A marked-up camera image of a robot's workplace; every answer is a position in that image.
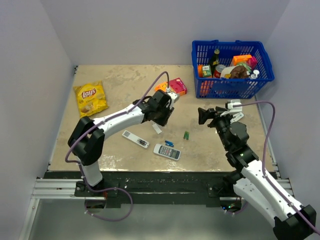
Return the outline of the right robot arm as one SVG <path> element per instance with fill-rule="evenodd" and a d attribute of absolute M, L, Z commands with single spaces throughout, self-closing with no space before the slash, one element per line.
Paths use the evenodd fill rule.
<path fill-rule="evenodd" d="M 289 194 L 266 170 L 264 163 L 249 147 L 247 127 L 232 122 L 231 112 L 240 112 L 237 103 L 225 108 L 198 108 L 198 123 L 211 122 L 226 151 L 229 164 L 235 168 L 223 183 L 223 192 L 238 195 L 252 205 L 272 226 L 279 240 L 304 240 L 316 229 L 317 212 L 311 205 L 303 205 Z"/>

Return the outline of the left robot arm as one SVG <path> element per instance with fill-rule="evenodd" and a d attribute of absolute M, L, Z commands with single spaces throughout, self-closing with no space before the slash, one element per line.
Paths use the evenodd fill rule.
<path fill-rule="evenodd" d="M 174 92 L 157 90 L 152 96 L 143 96 L 108 116 L 95 119 L 85 116 L 78 121 L 67 142 L 69 151 L 65 161 L 71 162 L 70 154 L 77 157 L 73 162 L 79 166 L 88 193 L 99 196 L 104 190 L 104 179 L 98 163 L 104 141 L 128 127 L 144 122 L 152 121 L 164 127 L 178 99 L 179 95 Z"/>

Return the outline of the white long remote control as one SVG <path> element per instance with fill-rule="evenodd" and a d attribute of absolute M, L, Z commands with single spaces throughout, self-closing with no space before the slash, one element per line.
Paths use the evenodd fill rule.
<path fill-rule="evenodd" d="M 140 147 L 142 147 L 142 148 L 144 148 L 144 149 L 147 149 L 147 148 L 149 147 L 149 144 L 150 144 L 150 143 L 149 143 L 148 141 L 142 139 L 141 137 L 139 137 L 139 136 L 137 136 L 137 135 L 135 135 L 135 134 L 127 131 L 127 130 L 125 130 L 125 131 L 122 133 L 122 136 L 123 136 L 124 138 L 130 140 L 131 142 L 139 145 Z M 139 139 L 147 142 L 147 145 L 146 145 L 146 146 L 140 145 L 140 144 L 138 143 L 138 140 L 139 140 Z"/>

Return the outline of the white battery cover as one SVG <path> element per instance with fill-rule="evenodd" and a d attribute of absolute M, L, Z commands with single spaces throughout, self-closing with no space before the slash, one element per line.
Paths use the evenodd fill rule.
<path fill-rule="evenodd" d="M 152 127 L 154 128 L 154 130 L 156 131 L 156 133 L 157 133 L 158 135 L 163 132 L 163 131 L 161 130 L 161 128 L 160 128 L 156 123 L 154 123 L 154 124 L 152 125 Z"/>

